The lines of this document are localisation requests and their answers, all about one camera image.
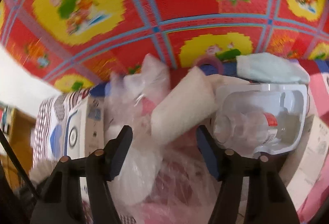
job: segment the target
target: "rolled white towel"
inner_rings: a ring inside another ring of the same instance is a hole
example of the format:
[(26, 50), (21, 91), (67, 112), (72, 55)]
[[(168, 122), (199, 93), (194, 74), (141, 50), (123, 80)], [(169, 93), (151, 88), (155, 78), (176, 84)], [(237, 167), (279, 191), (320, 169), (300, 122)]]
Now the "rolled white towel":
[(153, 110), (152, 137), (159, 145), (167, 144), (210, 116), (216, 109), (213, 86), (195, 66)]

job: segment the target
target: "pink plastic bag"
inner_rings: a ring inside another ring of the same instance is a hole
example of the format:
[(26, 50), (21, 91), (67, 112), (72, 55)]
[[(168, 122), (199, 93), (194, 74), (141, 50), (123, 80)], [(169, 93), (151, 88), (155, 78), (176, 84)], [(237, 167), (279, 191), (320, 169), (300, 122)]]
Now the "pink plastic bag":
[(329, 196), (329, 156), (306, 200), (297, 211), (300, 222), (309, 222)]
[(215, 184), (202, 160), (166, 149), (151, 194), (128, 210), (138, 224), (207, 223), (218, 195)]

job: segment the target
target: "clear plastic bag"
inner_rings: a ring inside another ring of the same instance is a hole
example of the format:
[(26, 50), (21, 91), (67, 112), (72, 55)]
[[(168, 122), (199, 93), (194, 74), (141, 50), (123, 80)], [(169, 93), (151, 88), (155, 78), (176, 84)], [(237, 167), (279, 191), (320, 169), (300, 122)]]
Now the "clear plastic bag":
[(160, 169), (162, 153), (151, 137), (150, 116), (169, 93), (169, 69), (147, 54), (140, 74), (122, 77), (112, 73), (110, 84), (105, 101), (105, 143), (116, 138), (124, 125), (133, 129), (133, 141), (121, 172), (109, 183), (113, 199), (125, 207), (140, 203), (150, 194)]
[(152, 192), (127, 210), (137, 224), (207, 223), (218, 195), (216, 184), (203, 161), (167, 149)]

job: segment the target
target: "white plastic tray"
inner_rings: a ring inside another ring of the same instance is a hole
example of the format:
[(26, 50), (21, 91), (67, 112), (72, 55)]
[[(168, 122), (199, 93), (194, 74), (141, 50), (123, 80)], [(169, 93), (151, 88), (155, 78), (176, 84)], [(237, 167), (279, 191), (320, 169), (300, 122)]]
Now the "white plastic tray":
[(305, 121), (307, 88), (301, 84), (239, 84), (216, 90), (217, 113), (264, 111), (278, 121), (276, 139), (254, 150), (271, 155), (296, 148)]

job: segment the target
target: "cardboard box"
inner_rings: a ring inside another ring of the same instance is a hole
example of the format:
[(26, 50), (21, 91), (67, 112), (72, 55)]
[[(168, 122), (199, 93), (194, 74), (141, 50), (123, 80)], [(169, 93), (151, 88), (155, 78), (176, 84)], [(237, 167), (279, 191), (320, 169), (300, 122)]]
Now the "cardboard box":
[(104, 148), (103, 101), (86, 97), (69, 113), (65, 132), (64, 155), (72, 159)]
[(319, 177), (328, 145), (329, 128), (317, 116), (306, 118), (300, 143), (279, 172), (296, 210)]

